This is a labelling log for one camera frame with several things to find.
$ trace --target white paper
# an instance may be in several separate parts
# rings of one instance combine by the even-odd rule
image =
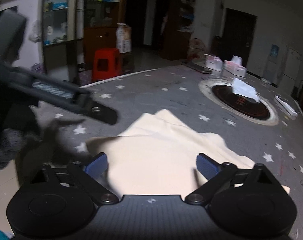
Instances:
[[[243,63],[243,59],[241,57],[233,56],[231,62],[235,63],[236,65],[241,66]]]
[[[234,78],[233,80],[233,94],[241,95],[247,98],[253,98],[256,102],[259,102],[258,96],[256,94],[256,89],[245,82]]]

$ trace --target white refrigerator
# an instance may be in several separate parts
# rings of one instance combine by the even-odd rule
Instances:
[[[285,63],[285,72],[282,76],[282,80],[278,85],[278,88],[288,95],[291,95],[294,89],[299,66],[302,62],[301,57],[302,55],[298,52],[294,51],[293,49],[288,49],[287,59]]]

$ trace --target beige floor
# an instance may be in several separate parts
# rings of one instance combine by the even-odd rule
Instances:
[[[18,189],[15,163],[11,161],[5,169],[0,171],[0,230],[3,232],[12,232],[7,221],[6,208]]]

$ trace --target stool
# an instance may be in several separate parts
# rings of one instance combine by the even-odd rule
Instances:
[[[121,60],[118,49],[105,48],[96,50],[93,61],[93,82],[121,74]]]

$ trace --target blue gripper pad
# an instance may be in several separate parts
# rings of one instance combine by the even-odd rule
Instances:
[[[197,156],[196,167],[207,180],[212,179],[221,171],[220,164],[205,154],[199,154]]]
[[[85,166],[84,172],[86,172],[94,180],[97,180],[100,175],[107,169],[107,155],[105,153],[99,154],[90,164]]]

